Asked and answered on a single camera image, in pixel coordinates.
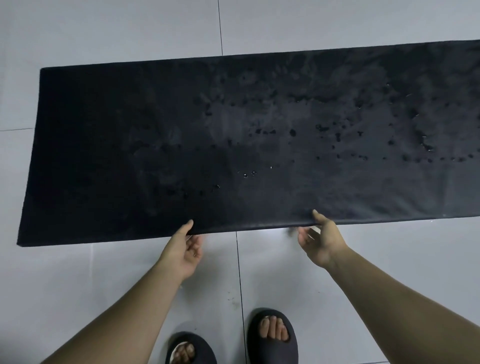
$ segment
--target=forearm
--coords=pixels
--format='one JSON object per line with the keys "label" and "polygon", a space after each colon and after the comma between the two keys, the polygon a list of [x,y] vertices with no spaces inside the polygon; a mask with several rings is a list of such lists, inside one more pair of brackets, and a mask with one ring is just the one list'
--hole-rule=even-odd
{"label": "forearm", "polygon": [[328,271],[392,364],[477,363],[480,328],[396,281],[353,250]]}
{"label": "forearm", "polygon": [[44,364],[147,363],[181,278],[155,265]]}

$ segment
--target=open-toe slipper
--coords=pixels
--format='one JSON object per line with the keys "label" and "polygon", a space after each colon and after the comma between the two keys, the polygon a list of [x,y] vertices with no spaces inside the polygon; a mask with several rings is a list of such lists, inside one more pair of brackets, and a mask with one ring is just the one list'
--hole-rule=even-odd
{"label": "open-toe slipper", "polygon": [[[288,331],[288,340],[272,338],[263,339],[258,333],[260,321],[267,316],[276,316],[283,320]],[[297,338],[290,321],[276,310],[267,309],[259,312],[252,319],[247,333],[247,349],[252,364],[298,364],[299,350]]]}
{"label": "open-toe slipper", "polygon": [[179,335],[168,347],[166,364],[170,364],[173,361],[173,353],[176,348],[181,344],[192,344],[195,348],[195,356],[190,359],[190,363],[195,364],[216,364],[215,354],[208,343],[200,336],[191,332],[186,332]]}

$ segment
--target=tile floor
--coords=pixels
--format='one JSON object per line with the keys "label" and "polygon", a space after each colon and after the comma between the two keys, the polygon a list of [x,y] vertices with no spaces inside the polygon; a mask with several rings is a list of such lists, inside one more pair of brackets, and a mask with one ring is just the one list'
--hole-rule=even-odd
{"label": "tile floor", "polygon": [[[15,245],[41,67],[480,38],[474,1],[0,0],[0,362],[38,363],[125,293],[166,239]],[[401,282],[480,324],[480,218],[342,226]],[[384,362],[340,289],[285,229],[212,234],[179,291],[150,363],[178,330],[219,363],[244,363],[242,330],[280,309],[300,362]]]}

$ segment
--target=person's left arm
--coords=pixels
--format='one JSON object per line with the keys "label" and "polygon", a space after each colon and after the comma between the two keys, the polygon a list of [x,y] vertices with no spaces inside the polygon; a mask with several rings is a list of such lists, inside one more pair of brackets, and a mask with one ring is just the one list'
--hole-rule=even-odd
{"label": "person's left arm", "polygon": [[145,364],[182,281],[202,258],[202,236],[186,236],[190,220],[169,240],[157,263],[113,306],[43,364]]}

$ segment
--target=black mat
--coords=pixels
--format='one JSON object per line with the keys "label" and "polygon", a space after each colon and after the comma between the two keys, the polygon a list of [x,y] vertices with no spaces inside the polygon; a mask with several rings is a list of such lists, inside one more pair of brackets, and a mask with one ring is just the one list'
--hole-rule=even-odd
{"label": "black mat", "polygon": [[18,244],[480,215],[480,42],[42,69]]}

